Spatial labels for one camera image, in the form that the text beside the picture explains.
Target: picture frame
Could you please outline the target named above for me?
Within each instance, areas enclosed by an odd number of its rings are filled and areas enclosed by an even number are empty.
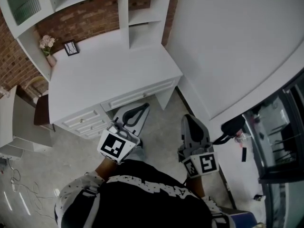
[[[68,56],[72,56],[72,55],[75,55],[75,54],[79,53],[79,49],[76,45],[75,40],[69,40],[67,42],[64,42],[63,46],[64,46],[66,54]]]

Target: flower vase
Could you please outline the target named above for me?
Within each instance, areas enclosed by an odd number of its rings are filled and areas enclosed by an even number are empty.
[[[51,67],[54,67],[57,63],[56,59],[51,54],[47,56],[47,60]]]

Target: gray floor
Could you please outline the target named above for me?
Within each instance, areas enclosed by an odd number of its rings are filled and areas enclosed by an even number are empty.
[[[180,182],[186,179],[186,170],[178,163],[177,148],[181,145],[180,122],[184,114],[188,113],[178,94],[174,92],[165,111],[161,109],[154,96],[145,98],[150,103],[151,111],[145,127],[141,133],[147,155],[147,163],[158,170],[172,176]],[[61,190],[65,185],[87,171],[94,170],[103,157],[97,153],[99,140],[88,141],[57,128],[52,134],[53,148],[46,152],[24,152],[20,161],[11,163],[21,173],[20,184],[33,189],[33,183],[39,186],[41,197],[54,197],[54,190]],[[27,194],[25,187],[20,192],[29,209],[26,212],[20,195],[13,192],[10,179],[12,170],[6,168],[0,175],[0,216],[8,228],[56,228],[54,220],[42,215],[54,217],[55,199],[40,199],[33,194]],[[218,173],[202,178],[205,193],[221,206],[231,207],[224,184]],[[13,211],[6,203],[6,192]]]

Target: white desk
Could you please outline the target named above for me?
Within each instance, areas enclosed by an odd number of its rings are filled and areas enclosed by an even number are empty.
[[[34,125],[35,108],[16,95],[0,99],[0,157],[19,159],[23,150],[52,147],[50,132]]]
[[[49,113],[51,123],[84,138],[99,135],[110,121],[106,112],[146,96],[155,94],[164,109],[182,76],[162,45],[130,50],[120,30],[77,45],[79,54],[54,55]]]

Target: dark wooden chair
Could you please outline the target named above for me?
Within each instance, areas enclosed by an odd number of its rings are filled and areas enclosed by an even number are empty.
[[[48,112],[48,95],[41,96],[41,93],[33,86],[34,83],[43,80],[45,79],[42,76],[33,78],[25,86],[25,90],[29,90],[33,95],[35,95],[38,98],[35,109],[34,125],[41,126],[43,128],[55,132],[56,130],[54,124],[52,124],[51,128],[48,127],[48,125],[50,125],[49,112]]]

